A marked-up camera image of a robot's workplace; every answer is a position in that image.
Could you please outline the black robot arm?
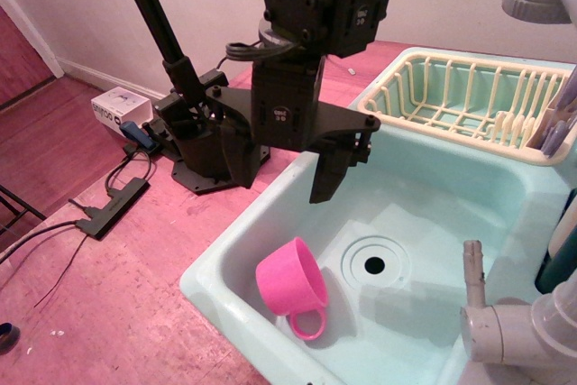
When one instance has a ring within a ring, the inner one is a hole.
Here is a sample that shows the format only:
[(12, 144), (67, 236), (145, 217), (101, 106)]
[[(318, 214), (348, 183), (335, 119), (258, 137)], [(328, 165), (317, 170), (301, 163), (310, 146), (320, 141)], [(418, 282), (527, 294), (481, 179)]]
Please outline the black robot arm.
[(221, 69), (198, 75), (179, 46), (160, 0), (134, 0), (163, 58), (171, 92), (156, 106), (156, 133), (176, 154), (174, 179), (201, 195), (249, 188), (270, 150), (317, 155), (310, 202), (332, 198), (349, 168), (369, 159), (373, 115), (319, 99), (325, 60), (366, 50), (389, 0), (264, 0), (259, 39), (226, 46), (226, 58), (252, 64), (247, 89)]

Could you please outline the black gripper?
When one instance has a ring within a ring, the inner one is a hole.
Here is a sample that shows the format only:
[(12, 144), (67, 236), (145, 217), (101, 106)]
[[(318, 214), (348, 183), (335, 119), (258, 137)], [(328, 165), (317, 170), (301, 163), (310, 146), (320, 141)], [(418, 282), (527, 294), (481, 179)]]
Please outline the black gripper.
[(330, 200), (347, 170), (366, 163), (371, 135), (380, 129), (373, 115), (319, 100), (325, 57), (257, 61), (249, 89), (211, 87), (206, 91), (219, 119), (224, 158), (232, 180), (253, 183), (252, 142), (318, 154), (309, 203)]

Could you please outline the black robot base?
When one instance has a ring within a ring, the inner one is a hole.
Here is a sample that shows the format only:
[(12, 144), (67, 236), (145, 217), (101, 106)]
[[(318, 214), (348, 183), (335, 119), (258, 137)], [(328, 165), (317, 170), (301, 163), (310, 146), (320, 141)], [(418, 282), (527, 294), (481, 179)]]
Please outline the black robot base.
[(252, 142), (253, 181), (270, 147), (252, 137), (247, 89), (229, 87), (222, 73), (198, 76), (185, 62), (164, 62), (173, 88), (154, 107), (175, 143), (184, 166), (202, 179), (237, 185), (224, 158), (220, 126), (230, 124)]

